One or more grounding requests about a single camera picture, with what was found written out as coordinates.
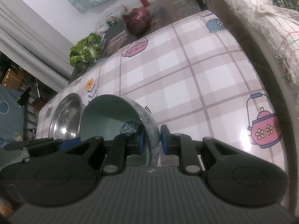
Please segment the large steel bowl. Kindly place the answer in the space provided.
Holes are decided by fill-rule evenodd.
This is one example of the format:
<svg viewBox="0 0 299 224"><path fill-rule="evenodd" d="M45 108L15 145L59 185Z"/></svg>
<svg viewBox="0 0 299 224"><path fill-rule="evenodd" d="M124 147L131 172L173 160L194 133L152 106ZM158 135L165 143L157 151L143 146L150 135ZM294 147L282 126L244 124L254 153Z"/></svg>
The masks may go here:
<svg viewBox="0 0 299 224"><path fill-rule="evenodd" d="M80 124L85 105L77 93L67 95L57 106L48 137L71 140L80 136Z"/></svg>

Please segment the green ceramic bowl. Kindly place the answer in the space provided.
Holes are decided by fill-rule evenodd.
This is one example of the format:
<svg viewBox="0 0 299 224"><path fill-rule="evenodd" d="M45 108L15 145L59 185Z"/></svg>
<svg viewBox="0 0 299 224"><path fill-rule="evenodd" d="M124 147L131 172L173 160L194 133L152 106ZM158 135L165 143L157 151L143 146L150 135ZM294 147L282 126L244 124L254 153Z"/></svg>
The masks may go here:
<svg viewBox="0 0 299 224"><path fill-rule="evenodd" d="M145 149L127 159L128 166L157 166L160 155L160 132L150 112L134 100L115 95L101 95L88 103L80 124L82 141L94 136L113 140L122 133L136 133L143 125Z"/></svg>

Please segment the white curtain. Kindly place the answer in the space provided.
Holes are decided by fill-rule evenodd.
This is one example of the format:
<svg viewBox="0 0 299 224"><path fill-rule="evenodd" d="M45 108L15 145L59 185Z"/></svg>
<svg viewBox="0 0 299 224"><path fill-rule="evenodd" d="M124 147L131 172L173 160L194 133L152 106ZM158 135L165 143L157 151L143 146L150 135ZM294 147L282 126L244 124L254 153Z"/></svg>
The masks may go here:
<svg viewBox="0 0 299 224"><path fill-rule="evenodd" d="M68 82L71 42L22 0L1 0L1 51L41 81Z"/></svg>

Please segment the plaid patterned tablecloth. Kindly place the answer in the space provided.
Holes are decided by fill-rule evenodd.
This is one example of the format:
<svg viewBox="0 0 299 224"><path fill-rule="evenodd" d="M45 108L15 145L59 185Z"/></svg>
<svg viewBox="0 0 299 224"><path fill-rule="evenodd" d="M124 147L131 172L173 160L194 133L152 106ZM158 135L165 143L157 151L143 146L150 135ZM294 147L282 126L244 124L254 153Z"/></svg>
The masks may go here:
<svg viewBox="0 0 299 224"><path fill-rule="evenodd" d="M54 111L70 93L84 105L103 94L148 107L158 125L196 140L212 136L287 169L281 122L236 39L210 11L191 15L119 49L59 92L40 111L36 136L48 136Z"/></svg>

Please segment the green lettuce head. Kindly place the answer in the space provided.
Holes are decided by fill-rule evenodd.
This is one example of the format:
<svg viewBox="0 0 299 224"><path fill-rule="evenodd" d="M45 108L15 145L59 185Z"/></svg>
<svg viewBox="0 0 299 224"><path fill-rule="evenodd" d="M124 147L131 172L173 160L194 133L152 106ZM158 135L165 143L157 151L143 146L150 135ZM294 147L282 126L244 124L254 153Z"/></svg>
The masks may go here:
<svg viewBox="0 0 299 224"><path fill-rule="evenodd" d="M96 33L90 33L70 48L70 65L76 67L79 63L93 63L102 55L102 38Z"/></svg>

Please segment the red cabbage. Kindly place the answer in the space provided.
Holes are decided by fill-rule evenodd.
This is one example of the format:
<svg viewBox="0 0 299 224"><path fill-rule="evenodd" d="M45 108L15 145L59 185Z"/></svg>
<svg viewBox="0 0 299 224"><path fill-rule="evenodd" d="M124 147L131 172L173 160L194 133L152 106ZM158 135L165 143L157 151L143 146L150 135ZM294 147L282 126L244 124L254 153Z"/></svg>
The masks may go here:
<svg viewBox="0 0 299 224"><path fill-rule="evenodd" d="M134 8L131 12L122 16L126 29L130 34L143 35L151 27L152 19L146 8Z"/></svg>

